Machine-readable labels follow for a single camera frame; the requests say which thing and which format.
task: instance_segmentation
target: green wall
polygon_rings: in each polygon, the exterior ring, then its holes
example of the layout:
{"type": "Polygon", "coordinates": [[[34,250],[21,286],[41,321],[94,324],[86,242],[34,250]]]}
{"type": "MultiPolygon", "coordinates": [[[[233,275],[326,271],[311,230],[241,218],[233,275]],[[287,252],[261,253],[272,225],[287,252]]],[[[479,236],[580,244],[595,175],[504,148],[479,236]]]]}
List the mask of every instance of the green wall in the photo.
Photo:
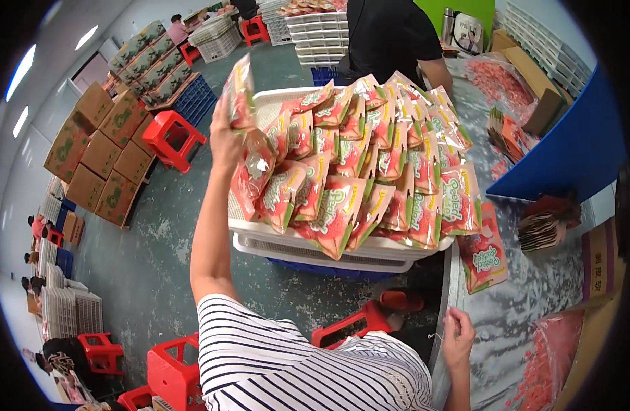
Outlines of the green wall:
{"type": "Polygon", "coordinates": [[[493,26],[495,0],[414,0],[414,2],[427,13],[439,36],[441,35],[442,12],[445,7],[451,7],[454,11],[478,18],[484,23],[484,45],[487,44],[493,26]]]}

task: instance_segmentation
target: concrete floor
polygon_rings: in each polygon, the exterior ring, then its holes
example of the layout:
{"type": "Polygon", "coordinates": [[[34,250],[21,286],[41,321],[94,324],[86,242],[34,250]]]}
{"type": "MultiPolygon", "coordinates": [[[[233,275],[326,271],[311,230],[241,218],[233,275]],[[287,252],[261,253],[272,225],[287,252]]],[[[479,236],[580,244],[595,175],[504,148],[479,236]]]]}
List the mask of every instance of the concrete floor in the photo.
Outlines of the concrete floor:
{"type": "MultiPolygon", "coordinates": [[[[269,43],[240,45],[228,58],[204,64],[201,72],[217,95],[234,63],[251,52],[256,91],[312,86],[310,70],[298,63],[294,47],[269,43]]],[[[198,125],[209,134],[212,113],[198,125]]],[[[146,384],[146,353],[158,343],[198,329],[189,285],[191,241],[207,187],[212,157],[208,145],[197,150],[189,173],[157,165],[139,194],[129,231],[92,214],[75,253],[73,278],[104,302],[104,328],[125,351],[125,386],[146,384]]],[[[393,286],[426,288],[424,311],[406,327],[434,325],[442,286],[442,253],[417,262],[406,275],[382,282],[311,274],[276,266],[232,248],[233,283],[244,304],[258,314],[290,318],[306,337],[334,323],[393,286]]]]}

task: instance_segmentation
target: blue board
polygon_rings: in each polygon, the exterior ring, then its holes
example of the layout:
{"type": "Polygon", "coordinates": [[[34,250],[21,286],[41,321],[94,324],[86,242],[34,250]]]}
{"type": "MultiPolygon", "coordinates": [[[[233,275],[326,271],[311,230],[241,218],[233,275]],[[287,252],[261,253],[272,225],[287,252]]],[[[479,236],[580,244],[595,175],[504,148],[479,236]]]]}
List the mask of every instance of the blue board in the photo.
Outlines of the blue board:
{"type": "Polygon", "coordinates": [[[625,162],[623,129],[609,80],[597,66],[566,114],[487,194],[537,200],[577,190],[583,202],[611,184],[625,162]]]}

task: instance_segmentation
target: ceiling light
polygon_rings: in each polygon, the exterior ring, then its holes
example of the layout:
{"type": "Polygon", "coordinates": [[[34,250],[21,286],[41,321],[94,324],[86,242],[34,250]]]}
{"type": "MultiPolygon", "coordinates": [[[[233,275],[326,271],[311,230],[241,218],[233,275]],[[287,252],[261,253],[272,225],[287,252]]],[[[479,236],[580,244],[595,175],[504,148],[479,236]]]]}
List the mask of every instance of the ceiling light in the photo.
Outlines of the ceiling light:
{"type": "Polygon", "coordinates": [[[79,42],[77,42],[77,47],[75,48],[75,50],[79,49],[80,47],[82,47],[84,45],[84,43],[89,41],[89,39],[91,38],[91,36],[93,36],[93,34],[96,32],[97,29],[98,29],[98,27],[95,26],[94,28],[90,29],[88,33],[86,33],[84,36],[82,36],[82,38],[80,38],[79,42]]]}
{"type": "Polygon", "coordinates": [[[25,54],[23,59],[20,61],[20,64],[18,64],[18,68],[15,70],[14,78],[11,79],[11,84],[9,84],[9,89],[7,90],[7,101],[9,101],[15,91],[15,88],[18,86],[18,84],[20,84],[20,82],[23,80],[23,77],[25,77],[25,74],[31,68],[31,63],[32,61],[34,61],[35,50],[36,45],[31,46],[31,49],[29,49],[27,54],[25,54]]]}
{"type": "Polygon", "coordinates": [[[28,114],[29,114],[29,106],[25,106],[25,109],[23,110],[23,114],[20,115],[20,119],[18,119],[18,122],[15,123],[14,138],[18,137],[18,133],[20,133],[20,129],[23,128],[23,124],[25,123],[25,120],[27,119],[28,114]]]}

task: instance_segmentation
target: striped shirt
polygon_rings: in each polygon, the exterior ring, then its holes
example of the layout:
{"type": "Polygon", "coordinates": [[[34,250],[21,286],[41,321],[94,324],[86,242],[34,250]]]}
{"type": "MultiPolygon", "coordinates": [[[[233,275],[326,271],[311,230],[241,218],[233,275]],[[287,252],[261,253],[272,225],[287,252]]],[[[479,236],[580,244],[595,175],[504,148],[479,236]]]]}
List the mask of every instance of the striped shirt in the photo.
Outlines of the striped shirt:
{"type": "Polygon", "coordinates": [[[292,321],[269,320],[222,294],[206,295],[196,309],[208,411],[433,410],[427,367],[385,332],[326,350],[292,321]]]}

